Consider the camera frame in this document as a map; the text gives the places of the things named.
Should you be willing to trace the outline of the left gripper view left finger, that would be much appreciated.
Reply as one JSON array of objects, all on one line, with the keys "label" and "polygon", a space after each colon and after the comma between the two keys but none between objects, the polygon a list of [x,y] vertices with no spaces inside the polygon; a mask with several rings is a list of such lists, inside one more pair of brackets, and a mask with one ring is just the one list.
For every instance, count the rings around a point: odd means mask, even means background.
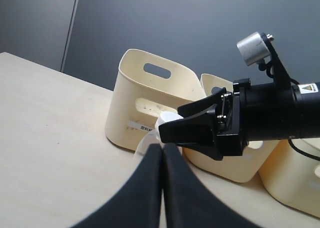
[{"label": "left gripper view left finger", "polygon": [[149,145],[125,184],[74,228],[158,228],[162,205],[162,157],[159,144]]}]

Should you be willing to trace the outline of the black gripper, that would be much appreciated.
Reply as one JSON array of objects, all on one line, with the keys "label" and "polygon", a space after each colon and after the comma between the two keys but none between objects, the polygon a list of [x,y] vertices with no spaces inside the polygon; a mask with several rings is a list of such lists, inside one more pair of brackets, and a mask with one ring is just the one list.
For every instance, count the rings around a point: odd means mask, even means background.
[{"label": "black gripper", "polygon": [[[158,117],[161,142],[195,150],[216,161],[223,156],[242,156],[248,142],[243,131],[241,96],[250,86],[249,79],[239,79],[233,82],[232,92],[217,88],[205,98],[179,106],[178,114],[162,112]],[[221,108],[216,117],[202,112],[213,105]]]}]

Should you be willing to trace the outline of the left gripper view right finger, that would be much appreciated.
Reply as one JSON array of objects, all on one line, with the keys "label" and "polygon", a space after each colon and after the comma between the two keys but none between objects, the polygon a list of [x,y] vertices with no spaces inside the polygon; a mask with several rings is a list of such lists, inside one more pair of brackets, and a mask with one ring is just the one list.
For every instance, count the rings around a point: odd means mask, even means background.
[{"label": "left gripper view right finger", "polygon": [[193,173],[178,147],[162,152],[162,190],[168,228],[258,228],[212,194]]}]

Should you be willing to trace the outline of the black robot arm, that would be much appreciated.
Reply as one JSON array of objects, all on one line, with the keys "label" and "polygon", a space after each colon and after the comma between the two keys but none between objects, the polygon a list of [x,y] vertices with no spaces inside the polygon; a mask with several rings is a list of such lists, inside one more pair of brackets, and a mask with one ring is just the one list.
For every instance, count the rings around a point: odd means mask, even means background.
[{"label": "black robot arm", "polygon": [[150,144],[122,188],[77,222],[77,228],[157,228],[161,207],[169,228],[253,228],[255,224],[213,195],[196,177],[179,147],[220,161],[241,156],[250,141],[317,138],[320,93],[284,82],[234,83],[177,113],[163,112]]}]

